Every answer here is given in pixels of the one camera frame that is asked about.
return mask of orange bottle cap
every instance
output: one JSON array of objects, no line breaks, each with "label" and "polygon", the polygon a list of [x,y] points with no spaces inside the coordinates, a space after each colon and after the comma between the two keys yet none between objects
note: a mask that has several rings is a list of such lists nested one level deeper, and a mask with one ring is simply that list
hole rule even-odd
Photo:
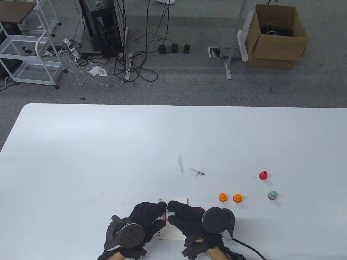
[{"label": "orange bottle cap", "polygon": [[225,195],[225,193],[221,193],[219,196],[218,196],[218,199],[220,201],[226,201],[227,200],[227,196]]},{"label": "orange bottle cap", "polygon": [[239,202],[241,202],[241,200],[242,200],[242,196],[241,196],[241,194],[236,194],[236,195],[233,197],[233,199],[234,199],[235,202],[239,203]]}]

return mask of sticker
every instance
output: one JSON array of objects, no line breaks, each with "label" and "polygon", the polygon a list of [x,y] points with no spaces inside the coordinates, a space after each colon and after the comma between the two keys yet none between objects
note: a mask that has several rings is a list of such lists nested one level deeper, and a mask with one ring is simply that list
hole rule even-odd
[{"label": "sticker", "polygon": [[107,76],[106,70],[102,67],[99,67],[99,75],[100,76]]}]

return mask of power strip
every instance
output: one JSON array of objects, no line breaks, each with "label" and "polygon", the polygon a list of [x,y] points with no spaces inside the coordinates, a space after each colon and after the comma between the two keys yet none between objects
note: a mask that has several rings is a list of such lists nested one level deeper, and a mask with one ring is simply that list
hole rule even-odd
[{"label": "power strip", "polygon": [[66,38],[63,41],[65,42],[65,44],[67,45],[67,47],[69,48],[71,53],[74,55],[75,59],[79,60],[81,58],[81,56],[79,55],[77,50],[73,47],[73,45],[70,43],[70,41]]}]

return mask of white tag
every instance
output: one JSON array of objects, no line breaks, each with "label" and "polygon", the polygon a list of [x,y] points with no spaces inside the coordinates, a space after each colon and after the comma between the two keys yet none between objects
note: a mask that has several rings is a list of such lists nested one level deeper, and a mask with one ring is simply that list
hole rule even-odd
[{"label": "white tag", "polygon": [[94,68],[92,68],[90,71],[88,71],[88,73],[92,76],[95,76],[96,74],[99,73],[99,67],[95,66]]},{"label": "white tag", "polygon": [[106,70],[104,68],[98,67],[100,76],[107,76]]}]

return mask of bottle cap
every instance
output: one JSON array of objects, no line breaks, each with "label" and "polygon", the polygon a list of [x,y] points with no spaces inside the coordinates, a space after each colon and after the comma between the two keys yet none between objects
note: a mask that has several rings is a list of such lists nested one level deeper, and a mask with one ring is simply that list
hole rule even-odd
[{"label": "bottle cap", "polygon": [[276,197],[277,197],[277,192],[275,192],[274,190],[273,190],[273,191],[270,191],[270,192],[268,193],[268,198],[269,198],[270,200],[274,200]]},{"label": "bottle cap", "polygon": [[259,174],[259,179],[261,179],[261,180],[265,180],[267,177],[268,177],[267,171],[263,171]]},{"label": "bottle cap", "polygon": [[169,218],[170,216],[176,216],[176,213],[175,213],[175,212],[167,212],[167,211],[163,213],[163,219],[164,219],[165,221],[168,221],[168,218]]},{"label": "bottle cap", "polygon": [[233,197],[233,200],[234,200],[236,203],[241,202],[241,200],[242,200],[241,194],[236,194],[236,195]]},{"label": "bottle cap", "polygon": [[220,201],[226,201],[227,200],[227,196],[225,195],[225,193],[221,193],[219,196],[218,196],[218,199]]}]

